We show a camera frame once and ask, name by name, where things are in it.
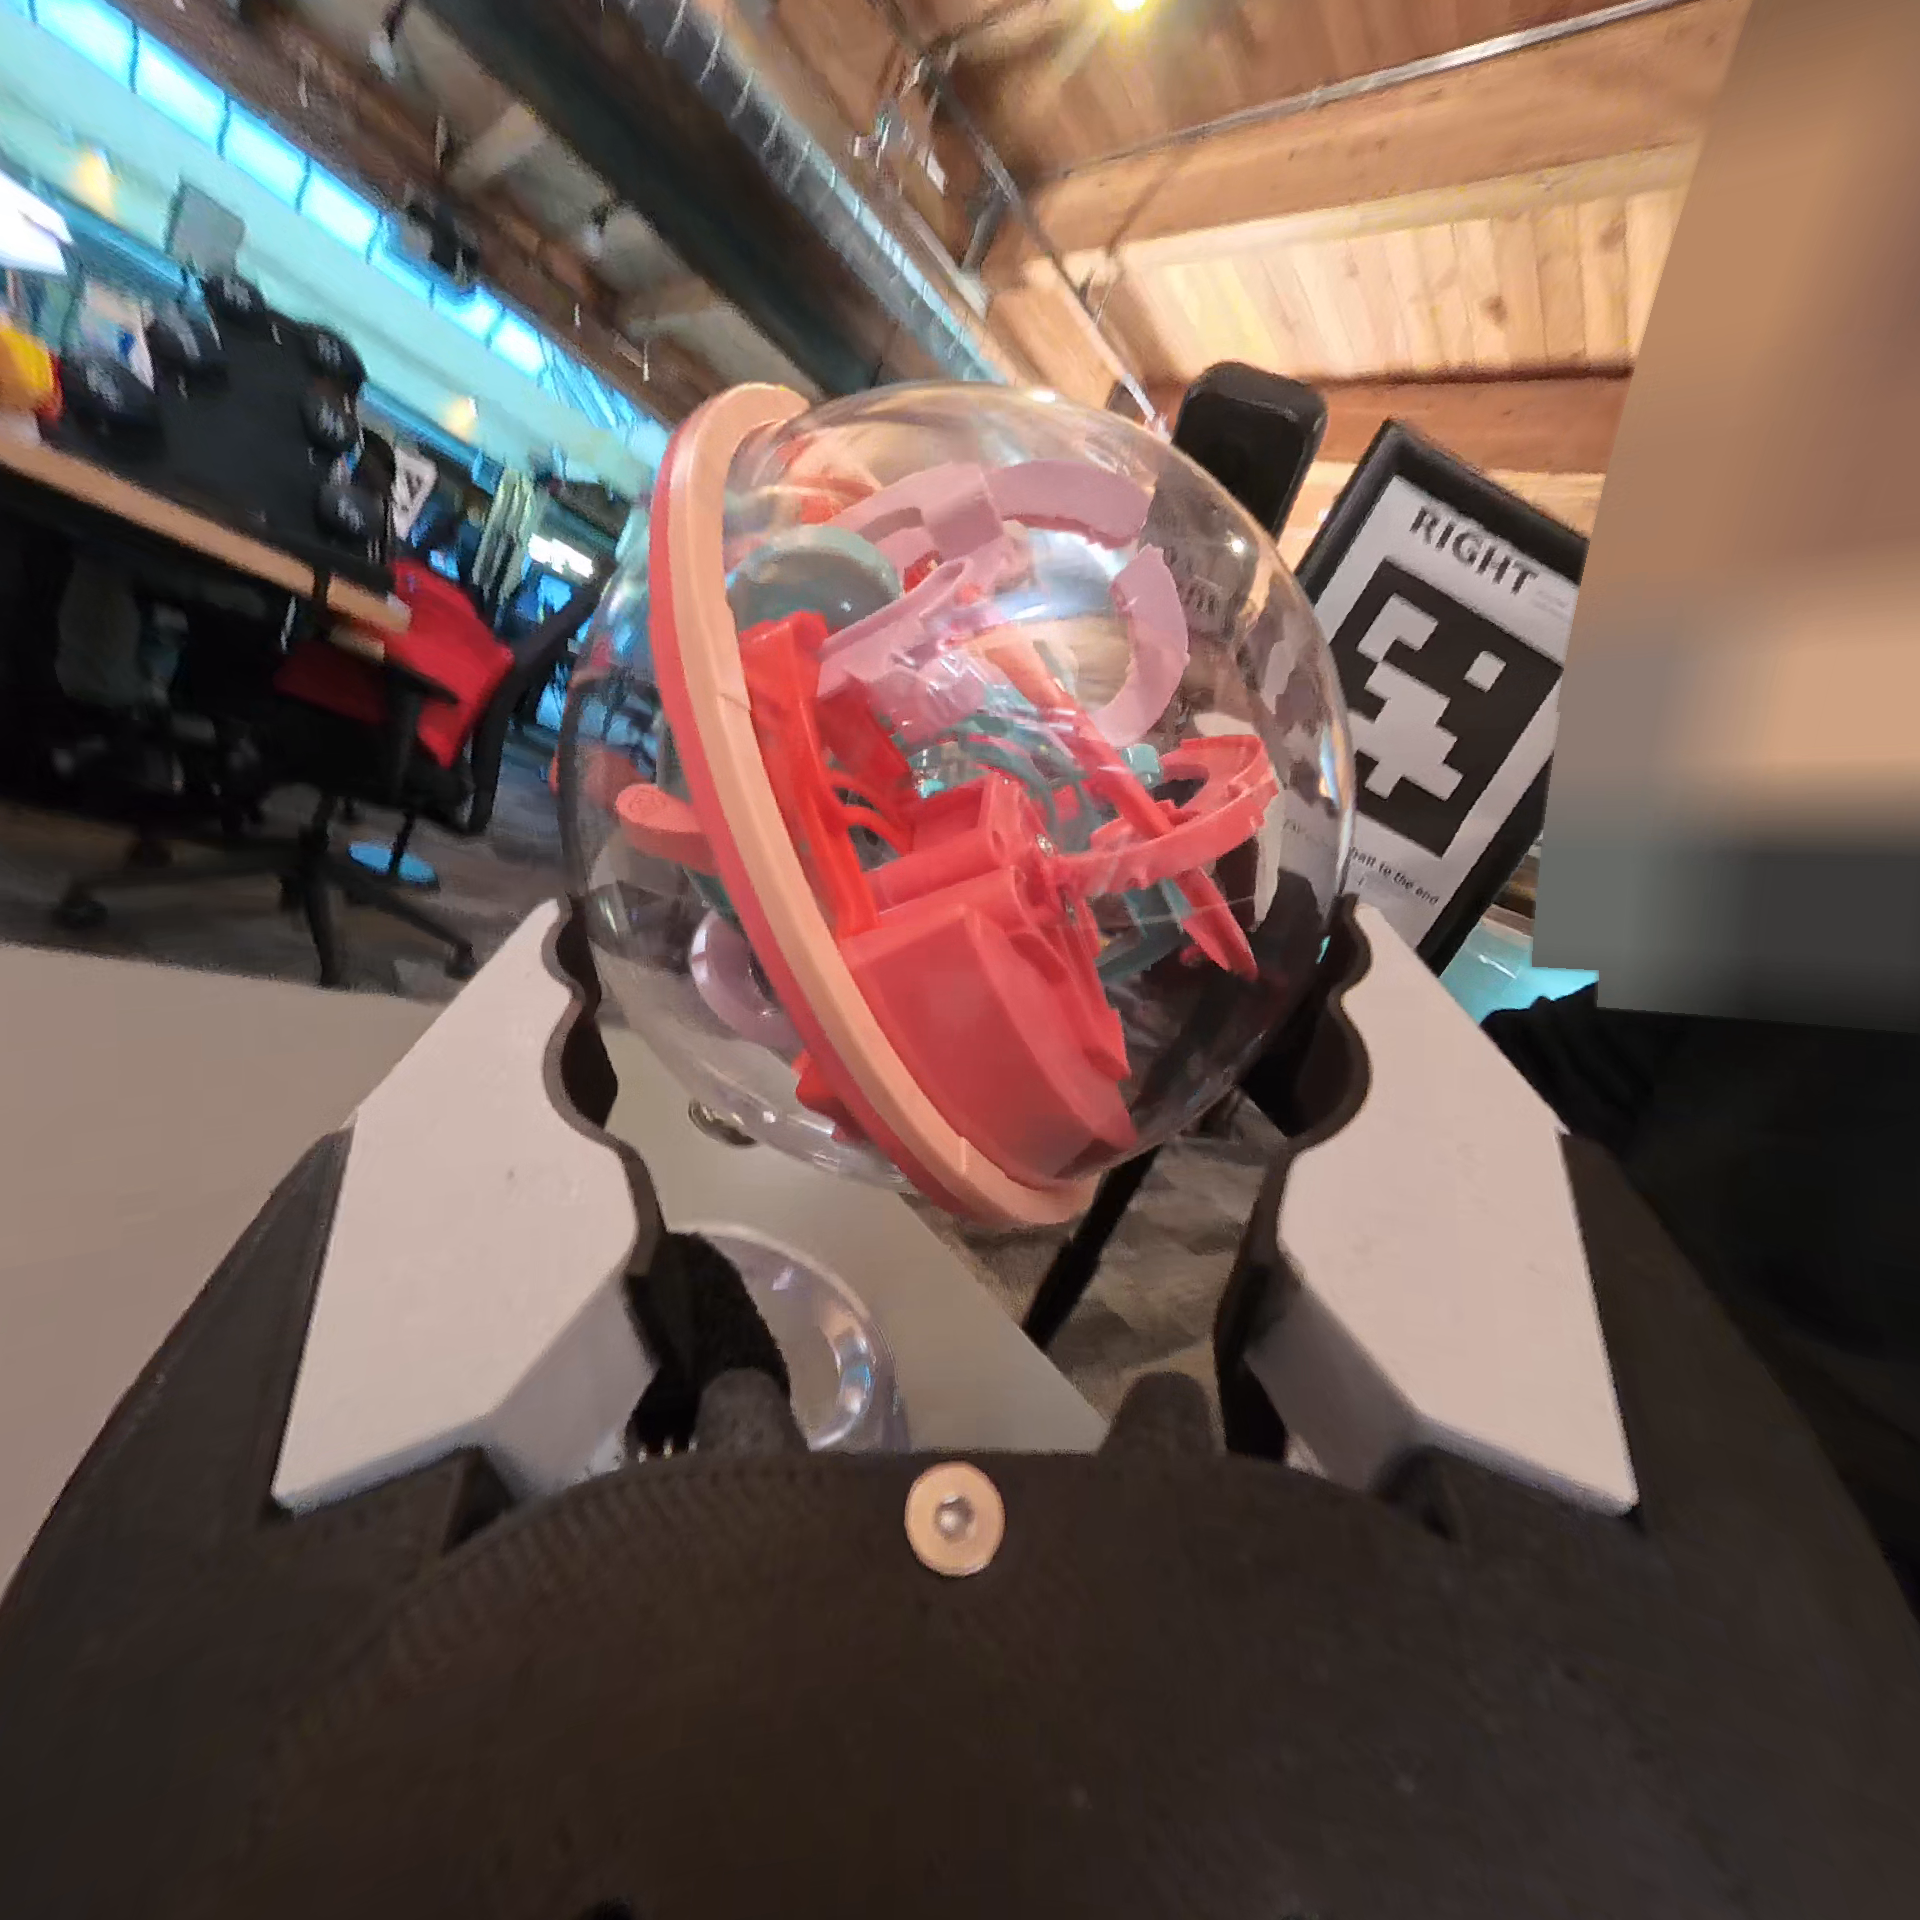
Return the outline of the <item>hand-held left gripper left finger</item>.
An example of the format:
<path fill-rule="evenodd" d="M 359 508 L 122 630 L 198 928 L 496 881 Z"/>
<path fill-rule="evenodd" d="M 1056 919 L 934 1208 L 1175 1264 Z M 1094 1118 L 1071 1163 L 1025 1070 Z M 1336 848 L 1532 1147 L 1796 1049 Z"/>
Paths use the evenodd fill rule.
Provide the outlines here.
<path fill-rule="evenodd" d="M 271 1478 L 309 1513 L 464 1450 L 511 1497 L 628 1455 L 658 1208 L 544 904 L 357 1105 Z"/>

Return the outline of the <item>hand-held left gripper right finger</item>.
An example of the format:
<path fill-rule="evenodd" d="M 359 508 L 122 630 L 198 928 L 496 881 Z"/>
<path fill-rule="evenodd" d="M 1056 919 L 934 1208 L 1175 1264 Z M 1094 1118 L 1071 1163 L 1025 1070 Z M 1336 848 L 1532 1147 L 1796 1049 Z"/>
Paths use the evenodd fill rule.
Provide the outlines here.
<path fill-rule="evenodd" d="M 1358 1492 L 1437 1451 L 1638 1502 L 1565 1131 L 1370 906 L 1343 906 L 1213 1331 L 1230 1448 Z"/>

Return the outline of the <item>clear plastic ball stand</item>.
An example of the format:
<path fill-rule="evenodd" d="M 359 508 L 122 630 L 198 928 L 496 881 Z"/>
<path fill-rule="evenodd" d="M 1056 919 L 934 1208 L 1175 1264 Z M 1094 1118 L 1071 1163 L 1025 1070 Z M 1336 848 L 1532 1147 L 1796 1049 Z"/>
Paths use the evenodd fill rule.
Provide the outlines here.
<path fill-rule="evenodd" d="M 692 1380 L 782 1384 L 814 1451 L 905 1451 L 893 1351 L 878 1314 L 820 1256 L 741 1227 L 673 1236 L 692 1314 Z"/>

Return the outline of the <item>clear maze ball red tracks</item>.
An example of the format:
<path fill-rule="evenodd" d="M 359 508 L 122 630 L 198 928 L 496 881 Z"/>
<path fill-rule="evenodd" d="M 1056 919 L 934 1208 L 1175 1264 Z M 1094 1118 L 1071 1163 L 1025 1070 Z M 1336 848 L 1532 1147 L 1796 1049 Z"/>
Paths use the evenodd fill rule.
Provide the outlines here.
<path fill-rule="evenodd" d="M 604 982 L 682 1090 L 993 1227 L 1233 1094 L 1349 891 L 1336 662 L 1278 539 L 1042 391 L 709 398 L 552 780 Z"/>

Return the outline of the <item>black framed marker sign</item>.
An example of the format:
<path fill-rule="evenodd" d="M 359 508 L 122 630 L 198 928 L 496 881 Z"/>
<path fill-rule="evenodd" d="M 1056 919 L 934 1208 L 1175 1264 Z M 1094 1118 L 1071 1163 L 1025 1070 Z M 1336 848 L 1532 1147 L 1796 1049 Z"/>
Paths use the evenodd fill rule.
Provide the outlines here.
<path fill-rule="evenodd" d="M 1544 823 L 1589 539 L 1384 420 L 1301 562 L 1353 750 L 1349 890 L 1445 974 Z"/>

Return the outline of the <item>black office chair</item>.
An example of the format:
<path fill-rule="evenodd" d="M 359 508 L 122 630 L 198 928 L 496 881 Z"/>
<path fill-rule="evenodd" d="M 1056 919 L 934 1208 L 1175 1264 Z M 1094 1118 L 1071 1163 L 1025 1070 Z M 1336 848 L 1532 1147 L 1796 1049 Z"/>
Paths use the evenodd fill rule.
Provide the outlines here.
<path fill-rule="evenodd" d="M 407 562 L 396 585 L 401 632 L 337 626 L 296 642 L 266 700 L 237 721 L 214 834 L 141 826 L 118 867 L 62 890 L 50 922 L 93 931 L 110 897 L 271 881 L 305 926 L 321 988 L 348 982 L 341 904 L 422 935 L 442 948 L 445 974 L 468 982 L 473 940 L 407 897 L 399 864 L 417 826 L 487 834 L 513 714 L 590 626 L 606 584 L 575 587 L 511 640 L 432 567 Z"/>

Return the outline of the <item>wooden desk black legs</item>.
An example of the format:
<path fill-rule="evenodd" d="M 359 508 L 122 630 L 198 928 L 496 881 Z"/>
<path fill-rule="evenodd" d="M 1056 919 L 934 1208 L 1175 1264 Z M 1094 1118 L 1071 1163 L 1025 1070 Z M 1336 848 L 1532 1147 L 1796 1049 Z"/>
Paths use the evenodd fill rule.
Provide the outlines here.
<path fill-rule="evenodd" d="M 37 435 L 17 438 L 9 424 L 1 438 L 1 473 L 5 495 L 26 499 L 25 512 L 40 520 L 66 516 L 84 531 L 110 531 L 122 543 L 140 537 L 180 550 L 280 587 L 369 633 L 397 635 L 412 626 L 412 610 L 396 595 L 372 593 L 330 564 L 305 562 L 293 551 L 241 535 L 221 520 L 188 510 Z"/>

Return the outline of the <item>black dumbbell rack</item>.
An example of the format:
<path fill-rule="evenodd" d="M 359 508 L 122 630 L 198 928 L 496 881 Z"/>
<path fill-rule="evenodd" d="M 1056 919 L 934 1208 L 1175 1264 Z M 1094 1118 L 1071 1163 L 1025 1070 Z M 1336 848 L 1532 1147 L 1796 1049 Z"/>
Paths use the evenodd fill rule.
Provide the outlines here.
<path fill-rule="evenodd" d="M 88 282 L 56 335 L 52 441 L 310 564 L 376 580 L 393 555 L 393 446 L 365 363 L 237 273 L 145 302 Z"/>

